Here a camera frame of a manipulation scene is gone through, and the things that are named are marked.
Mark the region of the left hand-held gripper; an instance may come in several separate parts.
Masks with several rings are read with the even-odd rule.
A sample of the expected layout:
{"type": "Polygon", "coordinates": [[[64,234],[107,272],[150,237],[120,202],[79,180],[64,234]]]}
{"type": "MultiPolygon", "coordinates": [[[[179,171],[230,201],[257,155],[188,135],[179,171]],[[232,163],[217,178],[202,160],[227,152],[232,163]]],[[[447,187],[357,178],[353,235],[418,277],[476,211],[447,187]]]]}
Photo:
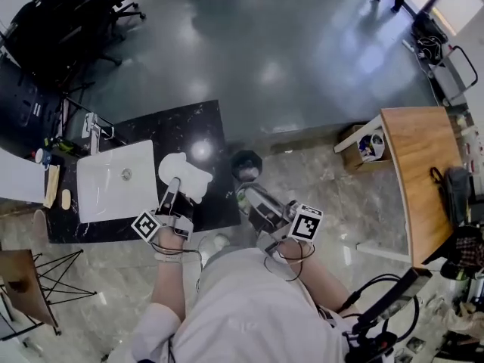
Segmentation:
{"type": "Polygon", "coordinates": [[[189,241],[193,234],[192,219],[175,211],[175,202],[181,180],[174,177],[166,189],[161,203],[156,210],[143,211],[131,224],[132,230],[145,242],[151,243],[160,228],[171,228],[176,235],[189,241]]]}

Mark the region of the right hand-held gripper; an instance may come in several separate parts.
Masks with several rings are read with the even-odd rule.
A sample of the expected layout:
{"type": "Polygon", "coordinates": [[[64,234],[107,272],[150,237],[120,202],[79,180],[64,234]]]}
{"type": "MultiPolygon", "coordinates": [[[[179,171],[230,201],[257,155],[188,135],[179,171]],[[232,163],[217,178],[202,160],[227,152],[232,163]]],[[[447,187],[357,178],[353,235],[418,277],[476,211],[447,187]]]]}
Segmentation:
{"type": "Polygon", "coordinates": [[[296,201],[272,204],[267,190],[261,186],[248,186],[244,196],[251,205],[249,222],[258,234],[256,245],[267,256],[272,257],[287,239],[314,242],[323,222],[321,210],[296,201]]]}

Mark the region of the white irregular plastic piece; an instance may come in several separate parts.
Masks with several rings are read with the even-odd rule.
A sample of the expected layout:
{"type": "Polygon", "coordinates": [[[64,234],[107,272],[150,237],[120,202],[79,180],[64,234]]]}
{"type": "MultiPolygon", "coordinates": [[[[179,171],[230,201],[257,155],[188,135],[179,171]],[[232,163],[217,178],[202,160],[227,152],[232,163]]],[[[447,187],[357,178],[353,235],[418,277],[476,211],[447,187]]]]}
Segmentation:
{"type": "Polygon", "coordinates": [[[184,152],[167,154],[159,164],[158,176],[166,185],[169,185],[174,178],[178,178],[179,191],[196,204],[202,202],[208,185],[213,180],[210,173],[190,164],[184,152]]]}

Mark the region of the person's left forearm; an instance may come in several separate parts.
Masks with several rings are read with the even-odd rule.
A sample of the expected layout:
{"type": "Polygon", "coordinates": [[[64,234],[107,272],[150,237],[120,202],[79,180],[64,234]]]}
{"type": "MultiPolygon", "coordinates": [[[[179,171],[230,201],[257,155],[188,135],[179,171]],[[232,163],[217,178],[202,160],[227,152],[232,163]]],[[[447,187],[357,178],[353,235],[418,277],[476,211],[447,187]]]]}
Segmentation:
{"type": "MultiPolygon", "coordinates": [[[[159,230],[158,246],[168,249],[168,253],[183,250],[184,239],[174,234],[171,228],[159,230]]],[[[158,262],[157,278],[151,301],[170,308],[180,321],[185,319],[185,290],[183,266],[180,262],[158,262]]]]}

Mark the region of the person's right forearm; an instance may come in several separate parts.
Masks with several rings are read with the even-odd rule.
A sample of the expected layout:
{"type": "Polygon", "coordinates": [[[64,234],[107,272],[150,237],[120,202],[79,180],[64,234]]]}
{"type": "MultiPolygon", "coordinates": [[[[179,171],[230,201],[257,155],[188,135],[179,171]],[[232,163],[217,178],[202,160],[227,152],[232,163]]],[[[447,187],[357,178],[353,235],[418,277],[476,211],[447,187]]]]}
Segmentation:
{"type": "Polygon", "coordinates": [[[289,238],[278,246],[278,252],[290,263],[296,276],[305,284],[316,304],[337,312],[349,298],[349,291],[318,260],[313,246],[289,238]]]}

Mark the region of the green waste bin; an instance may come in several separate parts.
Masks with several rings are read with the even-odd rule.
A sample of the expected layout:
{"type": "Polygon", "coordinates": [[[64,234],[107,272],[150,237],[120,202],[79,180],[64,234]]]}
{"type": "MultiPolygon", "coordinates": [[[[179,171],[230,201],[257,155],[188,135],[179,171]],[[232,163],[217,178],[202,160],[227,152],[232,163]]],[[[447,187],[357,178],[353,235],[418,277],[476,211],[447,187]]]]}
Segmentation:
{"type": "Polygon", "coordinates": [[[242,214],[248,216],[250,214],[250,209],[252,208],[251,203],[245,195],[245,188],[239,188],[237,190],[237,205],[242,214]]]}

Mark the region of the black waste bin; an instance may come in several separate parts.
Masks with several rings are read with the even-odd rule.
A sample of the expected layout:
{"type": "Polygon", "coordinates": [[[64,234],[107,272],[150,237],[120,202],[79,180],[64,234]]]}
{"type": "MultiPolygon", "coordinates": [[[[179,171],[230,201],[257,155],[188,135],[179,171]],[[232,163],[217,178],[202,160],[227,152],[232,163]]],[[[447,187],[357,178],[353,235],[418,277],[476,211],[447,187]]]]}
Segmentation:
{"type": "Polygon", "coordinates": [[[262,158],[253,150],[240,150],[231,158],[231,173],[239,182],[253,182],[262,174],[262,158]]]}

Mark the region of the white sink basin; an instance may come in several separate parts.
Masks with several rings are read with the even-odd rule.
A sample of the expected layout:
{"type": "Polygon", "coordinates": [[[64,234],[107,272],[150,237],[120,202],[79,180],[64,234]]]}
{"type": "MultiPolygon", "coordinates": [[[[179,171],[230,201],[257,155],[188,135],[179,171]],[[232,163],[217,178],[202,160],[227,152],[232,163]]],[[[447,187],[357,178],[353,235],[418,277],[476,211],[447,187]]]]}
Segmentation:
{"type": "Polygon", "coordinates": [[[84,157],[76,164],[81,223],[138,216],[158,206],[151,140],[84,157]]]}

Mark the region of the black marble washstand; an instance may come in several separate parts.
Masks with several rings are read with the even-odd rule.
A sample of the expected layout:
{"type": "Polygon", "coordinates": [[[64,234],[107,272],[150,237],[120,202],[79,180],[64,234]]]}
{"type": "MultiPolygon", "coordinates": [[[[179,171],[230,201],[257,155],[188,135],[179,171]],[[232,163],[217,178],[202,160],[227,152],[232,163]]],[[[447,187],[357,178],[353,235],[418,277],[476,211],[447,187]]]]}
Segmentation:
{"type": "MultiPolygon", "coordinates": [[[[129,119],[115,125],[128,143],[150,139],[154,160],[184,152],[187,161],[210,173],[202,202],[195,206],[194,231],[211,231],[240,224],[234,179],[218,101],[206,101],[129,119]]],[[[52,244],[92,244],[137,240],[132,219],[82,223],[75,206],[69,210],[58,202],[46,210],[48,240],[52,244]]]]}

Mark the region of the chrome faucet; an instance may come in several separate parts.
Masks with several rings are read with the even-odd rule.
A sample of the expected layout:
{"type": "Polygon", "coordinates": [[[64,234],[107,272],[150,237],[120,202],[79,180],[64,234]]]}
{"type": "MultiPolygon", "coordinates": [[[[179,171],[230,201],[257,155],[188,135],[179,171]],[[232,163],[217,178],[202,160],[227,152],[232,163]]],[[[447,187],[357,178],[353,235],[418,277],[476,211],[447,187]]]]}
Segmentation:
{"type": "Polygon", "coordinates": [[[81,136],[82,138],[90,138],[90,155],[94,156],[99,152],[101,137],[104,139],[114,137],[114,127],[106,119],[99,117],[96,113],[89,112],[84,117],[81,136]]]}

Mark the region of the cardboard box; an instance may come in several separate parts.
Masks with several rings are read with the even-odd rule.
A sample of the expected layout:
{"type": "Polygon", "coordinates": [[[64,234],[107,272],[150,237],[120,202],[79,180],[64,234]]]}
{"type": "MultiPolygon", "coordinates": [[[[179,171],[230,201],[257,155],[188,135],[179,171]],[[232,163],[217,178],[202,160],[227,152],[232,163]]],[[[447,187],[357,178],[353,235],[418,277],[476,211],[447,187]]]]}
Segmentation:
{"type": "Polygon", "coordinates": [[[358,151],[358,143],[359,140],[350,145],[348,148],[344,149],[340,155],[343,159],[343,166],[347,172],[350,173],[363,173],[363,172],[375,172],[377,170],[386,169],[387,167],[392,165],[392,156],[389,150],[389,144],[386,140],[386,136],[384,135],[384,142],[385,142],[385,151],[383,153],[383,157],[380,160],[364,163],[361,159],[361,155],[358,151]]]}

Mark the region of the person's white shirt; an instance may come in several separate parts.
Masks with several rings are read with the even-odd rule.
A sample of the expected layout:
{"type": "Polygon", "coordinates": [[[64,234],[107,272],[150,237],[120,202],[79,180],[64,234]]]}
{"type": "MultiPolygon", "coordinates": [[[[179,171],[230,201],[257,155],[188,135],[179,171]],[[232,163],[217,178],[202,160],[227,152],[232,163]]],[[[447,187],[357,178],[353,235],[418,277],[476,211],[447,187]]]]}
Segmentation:
{"type": "Polygon", "coordinates": [[[223,249],[185,319],[150,301],[123,363],[345,363],[349,322],[257,249],[223,249]]]}

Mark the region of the beige wooden tray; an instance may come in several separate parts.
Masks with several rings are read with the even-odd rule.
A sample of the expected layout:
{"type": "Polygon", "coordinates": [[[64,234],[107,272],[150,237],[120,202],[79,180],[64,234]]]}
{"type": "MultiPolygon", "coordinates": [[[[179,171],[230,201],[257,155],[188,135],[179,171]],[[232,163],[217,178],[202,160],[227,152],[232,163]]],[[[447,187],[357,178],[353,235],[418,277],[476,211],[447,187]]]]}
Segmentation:
{"type": "Polygon", "coordinates": [[[43,206],[45,208],[52,208],[54,201],[57,197],[57,189],[59,184],[59,178],[61,173],[61,166],[60,165],[50,165],[48,167],[48,180],[47,180],[47,187],[45,191],[45,199],[43,206]]]}

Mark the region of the white plastic bag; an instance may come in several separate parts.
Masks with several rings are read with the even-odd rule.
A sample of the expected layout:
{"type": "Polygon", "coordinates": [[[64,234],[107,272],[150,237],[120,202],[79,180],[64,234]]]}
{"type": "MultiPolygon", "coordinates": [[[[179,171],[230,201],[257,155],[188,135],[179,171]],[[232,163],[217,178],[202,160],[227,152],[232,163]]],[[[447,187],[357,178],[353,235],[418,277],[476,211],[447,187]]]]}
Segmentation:
{"type": "Polygon", "coordinates": [[[380,160],[385,147],[384,134],[379,130],[363,136],[358,143],[358,151],[364,163],[380,160]]]}

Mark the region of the pink bucket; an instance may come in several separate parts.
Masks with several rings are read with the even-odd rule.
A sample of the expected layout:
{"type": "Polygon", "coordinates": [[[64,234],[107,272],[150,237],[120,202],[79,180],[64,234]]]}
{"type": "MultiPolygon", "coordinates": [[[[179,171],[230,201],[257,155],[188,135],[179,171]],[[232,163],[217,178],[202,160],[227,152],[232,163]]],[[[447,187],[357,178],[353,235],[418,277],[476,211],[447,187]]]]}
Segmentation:
{"type": "Polygon", "coordinates": [[[43,243],[48,243],[48,224],[43,210],[38,209],[33,214],[33,234],[35,238],[43,243]]]}

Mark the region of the black equipment cabinet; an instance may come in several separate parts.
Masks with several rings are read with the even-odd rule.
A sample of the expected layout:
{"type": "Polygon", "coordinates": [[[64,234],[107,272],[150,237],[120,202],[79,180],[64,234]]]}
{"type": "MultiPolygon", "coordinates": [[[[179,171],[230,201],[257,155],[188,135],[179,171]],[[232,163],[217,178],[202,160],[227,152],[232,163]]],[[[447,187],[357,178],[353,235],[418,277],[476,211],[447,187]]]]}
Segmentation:
{"type": "Polygon", "coordinates": [[[59,92],[38,86],[13,61],[0,58],[0,148],[17,156],[37,150],[54,133],[59,92]]]}

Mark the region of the curved wooden desk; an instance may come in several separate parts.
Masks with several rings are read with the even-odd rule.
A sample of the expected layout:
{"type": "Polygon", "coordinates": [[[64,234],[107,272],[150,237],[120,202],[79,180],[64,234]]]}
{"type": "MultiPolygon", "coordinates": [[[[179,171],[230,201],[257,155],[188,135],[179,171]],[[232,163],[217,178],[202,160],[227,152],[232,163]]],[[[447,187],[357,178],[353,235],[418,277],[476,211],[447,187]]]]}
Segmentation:
{"type": "Polygon", "coordinates": [[[383,108],[380,114],[334,146],[336,154],[381,128],[396,170],[405,215],[406,253],[370,241],[355,245],[362,253],[420,267],[451,236],[430,169],[440,172],[461,166],[455,135],[444,107],[383,108]]]}

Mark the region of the black mounting pole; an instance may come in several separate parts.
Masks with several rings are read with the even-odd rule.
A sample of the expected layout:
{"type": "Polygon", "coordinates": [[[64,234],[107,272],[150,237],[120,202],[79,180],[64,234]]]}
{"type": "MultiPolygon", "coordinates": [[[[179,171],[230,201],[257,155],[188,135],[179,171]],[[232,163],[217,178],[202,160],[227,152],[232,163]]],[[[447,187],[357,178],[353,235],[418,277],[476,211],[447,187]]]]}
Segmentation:
{"type": "Polygon", "coordinates": [[[369,287],[385,281],[394,283],[391,289],[366,312],[355,315],[357,322],[350,331],[343,333],[349,344],[345,363],[383,363],[383,359],[393,352],[395,344],[410,336],[416,328],[420,315],[417,294],[431,277],[432,273],[429,270],[411,267],[401,277],[390,273],[376,276],[363,287],[351,293],[337,310],[339,313],[353,306],[369,287]],[[388,331],[388,323],[392,316],[409,303],[414,304],[414,317],[409,329],[399,337],[388,331]]]}

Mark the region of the black bag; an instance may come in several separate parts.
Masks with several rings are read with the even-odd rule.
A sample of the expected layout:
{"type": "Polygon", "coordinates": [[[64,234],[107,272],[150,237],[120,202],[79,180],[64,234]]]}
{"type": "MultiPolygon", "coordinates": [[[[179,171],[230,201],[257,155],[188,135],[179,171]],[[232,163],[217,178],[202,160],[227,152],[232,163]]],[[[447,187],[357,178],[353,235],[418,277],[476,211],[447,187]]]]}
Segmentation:
{"type": "Polygon", "coordinates": [[[445,214],[453,227],[467,222],[470,198],[470,174],[464,167],[449,167],[442,174],[435,166],[430,168],[430,177],[438,187],[445,214]]]}

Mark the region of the plaid cloth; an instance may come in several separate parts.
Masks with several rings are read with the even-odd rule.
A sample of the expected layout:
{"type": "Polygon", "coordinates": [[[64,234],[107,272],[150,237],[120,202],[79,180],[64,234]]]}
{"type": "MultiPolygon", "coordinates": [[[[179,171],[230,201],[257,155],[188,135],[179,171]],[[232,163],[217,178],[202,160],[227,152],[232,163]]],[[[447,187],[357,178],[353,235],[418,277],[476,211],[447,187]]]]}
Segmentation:
{"type": "Polygon", "coordinates": [[[484,270],[484,236],[477,228],[464,225],[456,228],[443,244],[445,258],[440,274],[447,279],[463,281],[484,270]]]}

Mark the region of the grey platform trolley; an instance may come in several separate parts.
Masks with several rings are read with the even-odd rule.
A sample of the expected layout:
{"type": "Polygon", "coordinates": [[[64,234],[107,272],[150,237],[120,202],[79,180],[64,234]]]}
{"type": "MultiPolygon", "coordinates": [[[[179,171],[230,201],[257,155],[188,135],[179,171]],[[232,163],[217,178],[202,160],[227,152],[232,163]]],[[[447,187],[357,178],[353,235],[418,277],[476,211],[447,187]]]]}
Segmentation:
{"type": "Polygon", "coordinates": [[[437,64],[430,65],[427,77],[433,79],[439,85],[443,93],[442,104],[446,107],[467,105],[465,93],[479,81],[479,75],[475,66],[465,50],[459,45],[451,46],[450,51],[437,64]],[[452,63],[454,53],[461,53],[462,58],[473,74],[473,78],[468,83],[464,82],[457,67],[452,63]]]}

